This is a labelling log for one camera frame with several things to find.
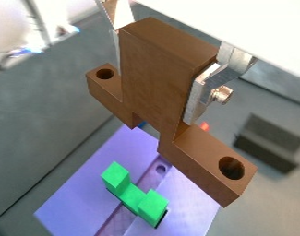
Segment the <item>brown wooden piece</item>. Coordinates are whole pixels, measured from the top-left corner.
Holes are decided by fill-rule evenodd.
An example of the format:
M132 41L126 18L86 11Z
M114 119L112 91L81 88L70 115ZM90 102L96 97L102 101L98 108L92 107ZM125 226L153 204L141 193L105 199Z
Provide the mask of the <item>brown wooden piece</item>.
M161 133L158 152L225 207L257 167L182 122L193 78L215 61L217 50L154 18L120 29L118 38L121 76L110 64L88 72L90 94L130 128L142 120L150 123Z

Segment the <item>green block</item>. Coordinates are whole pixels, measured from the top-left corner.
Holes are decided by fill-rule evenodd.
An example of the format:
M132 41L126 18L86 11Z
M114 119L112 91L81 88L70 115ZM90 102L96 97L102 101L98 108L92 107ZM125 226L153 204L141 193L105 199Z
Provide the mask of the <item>green block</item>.
M128 170L116 162L105 170L102 178L106 188L128 209L156 227L166 212L168 200L153 190L145 194L132 183Z
M118 165L117 162L113 162L102 174L105 186L109 191L118 197L125 192L125 189L129 187L130 173L128 170Z
M128 209L132 210L133 213L137 215L138 205L145 199L145 197L146 194L144 193L144 191L133 183L130 183L118 199L122 201L122 204L128 207Z
M152 189L138 205L138 216L156 227L166 211L168 200Z

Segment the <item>purple surface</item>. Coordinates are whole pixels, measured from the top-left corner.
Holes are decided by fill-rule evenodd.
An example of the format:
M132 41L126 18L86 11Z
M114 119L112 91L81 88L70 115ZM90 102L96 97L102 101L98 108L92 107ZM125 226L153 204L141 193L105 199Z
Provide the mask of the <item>purple surface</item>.
M172 167L156 189L169 201L166 216L154 229L137 217L124 236L204 236L213 223L219 204Z
M156 150L156 138L137 128L120 128L35 212L53 235L92 236L97 233L120 204L105 190L104 170L116 160L130 171L136 183L157 158Z

